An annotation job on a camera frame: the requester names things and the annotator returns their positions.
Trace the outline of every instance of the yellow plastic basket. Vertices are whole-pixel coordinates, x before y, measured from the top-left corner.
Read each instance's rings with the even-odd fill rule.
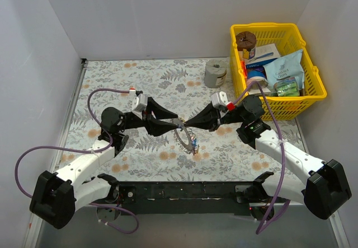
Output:
[[[230,68],[236,96],[239,96],[246,88],[246,79],[241,68],[239,53],[235,36],[249,31],[256,35],[257,46],[275,43],[281,55],[288,55],[299,49],[303,49],[301,65],[305,72],[305,95],[299,97],[267,97],[270,108],[277,120],[290,120],[310,107],[315,101],[326,98],[327,92],[318,74],[318,68],[313,66],[305,48],[306,42],[302,39],[297,25],[291,23],[252,23],[246,25],[231,26],[230,33],[232,46],[230,51]],[[263,120],[272,120],[270,113],[260,97],[265,114]]]

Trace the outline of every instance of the gray wall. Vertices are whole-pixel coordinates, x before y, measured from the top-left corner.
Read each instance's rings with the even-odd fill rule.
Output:
[[[80,60],[48,0],[0,3],[0,247],[21,247],[29,227],[30,200],[13,171],[27,149],[57,144]],[[52,152],[28,155],[21,182],[33,192]]]
[[[353,197],[340,209],[351,247],[358,247],[358,0],[310,0],[298,25],[328,97],[299,116],[309,150],[342,162]]]
[[[296,23],[309,0],[49,0],[81,58],[229,55],[232,24]]]

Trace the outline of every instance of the gray floor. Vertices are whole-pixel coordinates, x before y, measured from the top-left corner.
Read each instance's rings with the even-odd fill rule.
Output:
[[[338,247],[329,220],[302,205],[290,206],[258,236],[258,222],[231,214],[147,214],[139,219],[138,231],[125,235],[98,223],[95,207],[85,207],[61,230],[44,222],[36,247]],[[127,230],[134,226],[127,216],[115,223]]]

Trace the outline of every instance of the floral pattern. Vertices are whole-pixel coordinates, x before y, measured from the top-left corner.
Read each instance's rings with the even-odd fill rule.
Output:
[[[87,110],[87,97],[97,88],[127,90],[135,86],[157,103],[188,120],[209,102],[210,95],[225,91],[234,100],[230,71],[226,82],[216,89],[204,85],[207,59],[136,60],[89,62],[70,126],[66,147],[88,149],[100,134],[100,128]],[[97,117],[109,107],[130,111],[133,97],[128,94],[98,92],[91,106]],[[275,129],[273,122],[268,124]],[[280,121],[284,137],[303,149],[295,120]],[[160,137],[148,135],[144,128],[126,130],[129,140],[125,149],[102,165],[93,176],[107,173],[121,181],[251,181],[265,171],[280,172],[281,165],[266,154],[243,144],[236,133],[239,124],[222,125],[215,132],[192,128],[199,153],[185,152],[174,132]],[[182,139],[185,133],[179,132]],[[63,167],[76,153],[64,152]],[[286,177],[296,178],[286,171]]]

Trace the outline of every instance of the purple cable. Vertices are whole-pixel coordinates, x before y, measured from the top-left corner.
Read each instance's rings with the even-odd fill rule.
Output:
[[[277,129],[277,134],[279,136],[279,140],[282,140],[282,133],[281,133],[281,130],[280,130],[280,127],[279,127],[279,124],[277,123],[277,120],[275,119],[275,116],[269,106],[269,102],[267,101],[267,98],[260,86],[260,84],[257,82],[257,81],[253,81],[251,82],[247,87],[246,89],[241,93],[241,95],[239,96],[239,98],[237,98],[233,104],[237,104],[241,98],[245,95],[245,93],[251,88],[252,85],[254,84],[257,84],[258,88],[260,89],[260,92],[262,94],[262,97],[263,97],[263,100],[265,101],[265,104],[267,106],[267,109],[268,111],[270,112],[270,115],[272,117],[272,120],[274,121],[274,124],[275,124],[275,127]],[[282,153],[282,161],[281,161],[281,164],[282,164],[282,168],[281,168],[281,175],[280,175],[280,180],[279,180],[279,184],[277,185],[277,188],[276,188],[276,191],[274,193],[274,196],[272,197],[272,201],[266,211],[266,213],[264,214],[260,224],[258,225],[257,229],[256,229],[256,234],[260,234],[262,231],[264,231],[272,222],[274,221],[277,221],[287,210],[289,204],[290,204],[290,200],[287,200],[284,204],[284,206],[279,210],[279,212],[274,215],[274,217],[272,217],[269,221],[266,222],[265,224],[265,221],[267,220],[267,217],[269,216],[272,208],[274,207],[274,204],[276,202],[276,199],[277,197],[279,196],[279,192],[281,190],[281,187],[282,187],[282,183],[284,182],[284,177],[285,177],[285,165],[286,165],[286,159],[285,159],[285,147],[284,147],[284,143],[281,142],[280,143],[280,146],[281,146],[281,153]]]
[[[99,92],[99,91],[111,91],[111,92],[116,92],[116,93],[129,93],[129,91],[125,91],[125,90],[114,90],[112,88],[99,88],[97,90],[94,90],[90,93],[90,95],[88,96],[88,99],[87,99],[87,107],[88,107],[88,111],[89,113],[91,114],[92,118],[95,120],[95,122],[98,124],[98,125],[101,125],[101,122],[96,118],[95,114],[93,113],[92,109],[91,109],[91,105],[90,105],[90,102],[91,102],[91,98],[92,96]],[[106,130],[103,130],[104,132],[106,132],[109,137],[110,137],[110,142],[108,144],[108,146],[104,147],[104,148],[101,148],[101,149],[97,149],[95,150],[94,152],[95,153],[99,153],[99,152],[102,152],[104,150],[107,150],[108,148],[111,147],[111,145],[113,144],[113,138],[111,136],[111,134],[106,131]],[[20,184],[20,181],[18,179],[18,167],[20,165],[20,162],[21,160],[30,152],[34,151],[34,150],[38,150],[38,149],[54,149],[54,150],[61,150],[61,151],[69,151],[69,152],[74,152],[74,153],[82,153],[82,154],[91,154],[92,151],[86,151],[86,150],[77,150],[77,149],[70,149],[70,148],[64,148],[64,147],[57,147],[57,146],[37,146],[37,147],[32,147],[30,148],[29,150],[27,150],[26,152],[24,152],[19,158],[18,160],[16,161],[16,164],[15,164],[15,182],[16,182],[16,185],[17,187],[20,189],[20,191],[27,197],[29,198],[32,198],[32,195],[29,194],[28,192],[25,191],[25,189],[23,189],[22,185]],[[100,204],[96,204],[96,203],[91,203],[91,205],[94,205],[94,206],[98,206],[98,207],[107,207],[105,205],[100,205]],[[125,233],[125,234],[131,234],[133,232],[135,232],[138,227],[139,227],[139,220],[138,220],[138,217],[132,213],[131,211],[129,210],[126,210],[126,209],[123,209],[121,207],[112,207],[112,208],[115,208],[117,210],[120,210],[122,212],[125,212],[125,213],[128,213],[130,214],[131,216],[133,216],[136,220],[136,227],[134,230],[131,230],[131,231],[126,231],[126,230],[122,230],[121,228],[113,225],[113,224],[110,224],[108,223],[109,226],[115,228],[116,230],[122,232],[122,233]]]
[[[97,204],[97,203],[90,203],[90,205],[92,206],[97,206],[97,207],[101,207],[101,208],[108,208],[107,205],[103,205],[103,204]],[[121,229],[120,227],[116,226],[115,224],[112,224],[112,223],[109,223],[109,222],[106,222],[106,221],[103,221],[101,220],[102,223],[107,223],[108,226],[112,227],[112,228],[115,228],[116,230],[118,230],[119,232],[122,232],[124,234],[132,234],[134,233],[135,231],[137,231],[137,229],[139,228],[139,219],[138,217],[132,213],[130,210],[126,210],[124,208],[121,208],[121,207],[110,207],[112,209],[116,209],[116,210],[120,210],[121,212],[124,212],[124,213],[127,213],[127,214],[130,214],[131,216],[134,217],[135,221],[136,221],[136,226],[133,230],[123,230]]]

